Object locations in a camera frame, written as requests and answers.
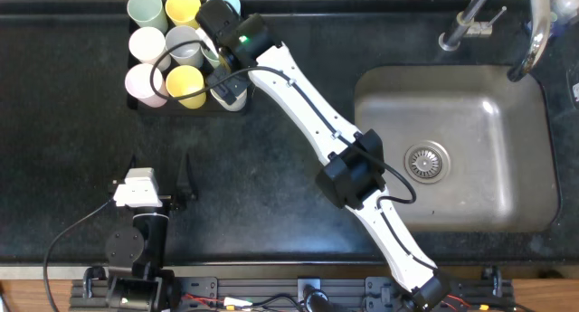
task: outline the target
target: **countertop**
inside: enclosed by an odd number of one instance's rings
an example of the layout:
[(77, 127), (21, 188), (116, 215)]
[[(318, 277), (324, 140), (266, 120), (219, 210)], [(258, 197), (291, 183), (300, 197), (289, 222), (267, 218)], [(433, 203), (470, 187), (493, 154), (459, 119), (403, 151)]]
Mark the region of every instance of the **countertop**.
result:
[[(436, 40), (467, 0), (243, 0), (327, 101), (354, 118), (354, 86), (384, 65), (510, 65), (527, 47), (527, 0), (489, 39), (458, 51)], [(172, 189), (181, 156), (193, 159), (200, 200), (174, 213), (166, 264), (383, 261), (354, 215), (314, 183), (320, 165), (299, 129), (259, 91), (231, 117), (151, 117), (126, 106), (125, 0), (10, 1), (0, 10), (0, 263), (37, 264), (52, 238), (100, 206), (131, 155)], [(420, 232), (440, 264), (579, 261), (579, 28), (553, 40), (533, 75), (545, 88), (561, 209), (537, 233)], [(112, 205), (63, 239), (51, 261), (101, 264), (111, 233), (130, 224)]]

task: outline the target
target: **wooden floor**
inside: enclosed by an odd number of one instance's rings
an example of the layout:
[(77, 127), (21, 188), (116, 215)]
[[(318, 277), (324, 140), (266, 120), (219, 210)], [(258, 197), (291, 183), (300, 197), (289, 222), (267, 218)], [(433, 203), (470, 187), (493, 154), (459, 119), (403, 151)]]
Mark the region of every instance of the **wooden floor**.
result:
[[(50, 312), (41, 280), (3, 280), (4, 298), (10, 312)], [(579, 279), (516, 279), (517, 302), (537, 312), (579, 311)], [(51, 281), (60, 311), (67, 311), (69, 280)]]

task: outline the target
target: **sink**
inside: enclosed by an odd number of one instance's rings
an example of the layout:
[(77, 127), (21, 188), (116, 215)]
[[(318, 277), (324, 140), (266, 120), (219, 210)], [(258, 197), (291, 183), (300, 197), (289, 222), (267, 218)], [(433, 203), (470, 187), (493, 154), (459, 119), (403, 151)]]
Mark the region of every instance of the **sink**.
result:
[[(543, 91), (508, 67), (381, 67), (356, 85), (355, 121), (414, 186), (411, 231), (537, 232), (558, 207)], [(390, 193), (409, 197), (384, 174)]]

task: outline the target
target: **chrome faucet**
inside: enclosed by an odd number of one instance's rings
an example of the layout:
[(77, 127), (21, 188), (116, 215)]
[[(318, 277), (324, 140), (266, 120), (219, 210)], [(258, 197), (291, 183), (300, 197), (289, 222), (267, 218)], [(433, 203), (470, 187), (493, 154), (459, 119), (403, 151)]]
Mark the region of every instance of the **chrome faucet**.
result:
[[(457, 14), (449, 31), (442, 33), (439, 37), (439, 45), (444, 51), (457, 50), (463, 37), (472, 37), (473, 35), (479, 37), (490, 36), (492, 24), (506, 9), (503, 7), (503, 10), (489, 23), (476, 23), (474, 19), (486, 2), (487, 0), (472, 0), (464, 12)], [(551, 5), (549, 0), (531, 0), (531, 11), (533, 15), (531, 42), (521, 63), (513, 66), (508, 71), (508, 79), (511, 81), (521, 80), (535, 67), (549, 39), (551, 30)]]

